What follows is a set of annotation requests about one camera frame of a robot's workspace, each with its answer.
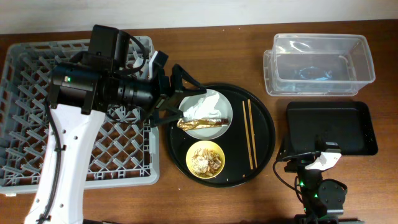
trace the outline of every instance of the crumpled paper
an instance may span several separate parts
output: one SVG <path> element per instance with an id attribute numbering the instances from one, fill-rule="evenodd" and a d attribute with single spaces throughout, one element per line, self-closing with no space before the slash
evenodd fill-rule
<path id="1" fill-rule="evenodd" d="M 221 112 L 215 109 L 219 98 L 218 93 L 200 98 L 197 104 L 183 112 L 184 117 L 179 119 L 177 127 L 187 131 L 227 125 L 228 119 L 221 119 Z"/>
<path id="2" fill-rule="evenodd" d="M 197 104 L 183 112 L 183 120 L 221 118 L 221 112 L 214 109 L 219 98 L 220 95 L 218 93 L 200 98 Z"/>

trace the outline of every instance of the cable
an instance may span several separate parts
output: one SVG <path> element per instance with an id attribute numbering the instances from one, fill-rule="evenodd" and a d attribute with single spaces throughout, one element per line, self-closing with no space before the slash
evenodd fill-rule
<path id="1" fill-rule="evenodd" d="M 274 174 L 276 175 L 276 177 L 277 177 L 284 185 L 286 185 L 288 188 L 294 190 L 294 191 L 296 192 L 296 194 L 300 194 L 300 195 L 301 195 L 301 191 L 299 191 L 299 190 L 295 189 L 294 187 L 292 187 L 290 184 L 288 184 L 287 182 L 285 182 L 285 181 L 278 175 L 278 173 L 276 172 L 276 169 L 275 169 L 275 166 L 276 166 L 276 164 L 277 164 L 278 162 L 280 162 L 280 161 L 275 161 L 274 164 L 272 165 L 272 169 L 274 170 Z"/>
<path id="2" fill-rule="evenodd" d="M 41 216 L 38 219 L 39 224 L 42 224 L 44 221 L 48 220 L 48 215 L 50 213 L 50 210 L 52 208 L 52 204 L 54 202 L 54 197 L 55 193 L 57 191 L 57 185 L 58 185 L 58 179 L 60 176 L 60 168 L 61 168 L 61 141 L 60 141 L 60 136 L 57 131 L 57 127 L 55 126 L 54 119 L 52 118 L 51 112 L 50 112 L 50 106 L 47 100 L 45 101 L 45 113 L 49 119 L 50 125 L 53 129 L 53 133 L 55 136 L 55 149 L 54 151 L 57 153 L 57 160 L 55 162 L 55 171 L 54 171 L 54 178 L 52 181 L 52 186 L 51 186 L 51 193 L 49 197 L 49 201 L 47 202 L 47 206 L 45 207 L 43 216 Z"/>
<path id="3" fill-rule="evenodd" d="M 282 161 L 289 161 L 291 159 L 298 159 L 298 158 L 300 158 L 302 156 L 319 156 L 319 155 L 320 155 L 320 152 L 304 152 L 304 153 L 297 154 L 297 155 L 294 155 L 294 156 L 286 156 L 286 157 L 282 158 Z"/>
<path id="4" fill-rule="evenodd" d="M 297 198 L 298 198 L 298 200 L 301 202 L 301 203 L 304 203 L 303 202 L 303 199 L 300 197 L 300 195 L 299 195 L 299 193 L 297 193 L 299 190 L 297 189 L 297 186 L 299 186 L 298 184 L 297 184 L 297 180 L 299 179 L 299 177 L 298 176 L 296 176 L 296 178 L 294 179 L 294 189 L 295 189 L 295 191 L 296 191 L 296 195 L 297 195 Z"/>
<path id="5" fill-rule="evenodd" d="M 119 75 L 131 75 L 133 73 L 141 71 L 141 69 L 144 67 L 144 65 L 146 63 L 146 60 L 147 60 L 147 57 L 148 57 L 148 52 L 145 49 L 144 45 L 132 35 L 130 35 L 130 39 L 132 41 L 134 41 L 134 43 L 136 43 L 138 45 L 138 47 L 140 48 L 140 50 L 142 52 L 143 61 L 142 61 L 142 64 L 140 66 L 136 67 L 136 68 L 126 69 L 126 70 L 121 70 L 121 71 L 115 72 L 115 73 L 117 73 Z"/>
<path id="6" fill-rule="evenodd" d="M 333 180 L 333 179 L 326 179 L 326 180 L 323 180 L 323 181 L 327 181 L 327 180 L 333 181 L 333 182 L 335 182 L 336 184 L 340 185 L 340 187 L 343 188 L 343 190 L 344 190 L 344 194 L 347 195 L 347 193 L 348 193 L 348 187 L 347 187 L 347 185 L 341 183 L 341 182 L 338 181 L 338 180 Z"/>

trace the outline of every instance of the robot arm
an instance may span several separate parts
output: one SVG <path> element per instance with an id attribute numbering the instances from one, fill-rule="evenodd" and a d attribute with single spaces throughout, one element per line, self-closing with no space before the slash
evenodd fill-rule
<path id="1" fill-rule="evenodd" d="M 339 145 L 325 142 L 319 136 L 315 141 L 315 151 L 301 154 L 294 152 L 289 137 L 285 137 L 273 169 L 278 179 L 296 191 L 298 199 L 303 203 L 305 215 L 297 215 L 297 223 L 339 223 L 338 217 L 344 212 L 347 186 L 337 180 L 323 180 L 322 172 L 332 168 L 340 157 Z M 294 187 L 277 174 L 275 165 L 278 162 L 287 162 L 285 172 L 297 173 Z"/>
<path id="2" fill-rule="evenodd" d="M 142 65 L 126 69 L 129 40 L 144 56 Z M 175 65 L 171 79 L 165 76 L 168 56 L 156 52 L 149 62 L 151 80 L 128 76 L 140 72 L 146 62 L 144 46 L 129 34 L 95 25 L 87 52 L 57 65 L 50 77 L 46 113 L 50 120 L 49 140 L 35 200 L 25 223 L 82 223 L 83 191 L 95 138 L 108 107 L 139 108 L 140 120 L 152 127 L 183 116 L 175 105 L 184 97 L 206 93 L 181 66 Z M 188 90 L 182 80 L 198 89 Z M 160 118 L 159 111 L 171 114 Z"/>

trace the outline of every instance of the black tray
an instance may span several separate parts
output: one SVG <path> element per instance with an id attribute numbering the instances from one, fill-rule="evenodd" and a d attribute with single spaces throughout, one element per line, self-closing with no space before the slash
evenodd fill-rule
<path id="1" fill-rule="evenodd" d="M 342 155 L 378 151 L 369 108 L 362 102 L 291 102 L 287 105 L 294 154 L 315 150 L 315 136 L 335 142 Z"/>
<path id="2" fill-rule="evenodd" d="M 169 154 L 180 171 L 198 183 L 210 187 L 232 187 L 243 184 L 257 176 L 269 162 L 275 146 L 274 122 L 267 108 L 247 90 L 228 84 L 208 85 L 207 88 L 222 93 L 231 103 L 233 109 L 231 126 L 222 136 L 211 140 L 224 151 L 226 162 L 223 171 L 211 179 L 199 179 L 191 174 L 185 163 L 185 156 L 189 147 L 200 140 L 177 128 L 177 122 L 170 123 L 166 129 Z M 258 164 L 257 169 L 253 170 L 250 169 L 242 109 L 242 101 L 245 101 L 249 125 L 248 99 L 252 101 L 251 109 Z"/>

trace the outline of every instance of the rectangular black tray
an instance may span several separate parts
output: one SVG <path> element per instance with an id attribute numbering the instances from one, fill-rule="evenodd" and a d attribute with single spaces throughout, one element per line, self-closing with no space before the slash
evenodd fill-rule
<path id="1" fill-rule="evenodd" d="M 290 153 L 313 152 L 317 135 L 337 143 L 342 155 L 378 152 L 369 108 L 363 102 L 291 102 L 287 120 Z"/>

